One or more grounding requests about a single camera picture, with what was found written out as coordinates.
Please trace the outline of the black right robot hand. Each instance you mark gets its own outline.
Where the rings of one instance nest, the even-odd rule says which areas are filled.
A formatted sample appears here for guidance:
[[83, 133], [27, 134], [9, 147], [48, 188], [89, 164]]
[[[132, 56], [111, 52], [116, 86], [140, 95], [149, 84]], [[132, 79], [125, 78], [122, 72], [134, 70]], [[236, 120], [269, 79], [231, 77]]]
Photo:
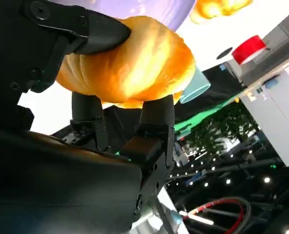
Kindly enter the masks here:
[[173, 97], [143, 104], [136, 135], [107, 152], [100, 99], [73, 95], [64, 139], [32, 132], [22, 93], [56, 80], [63, 57], [111, 50], [131, 30], [80, 6], [0, 0], [0, 234], [123, 234], [173, 166]]

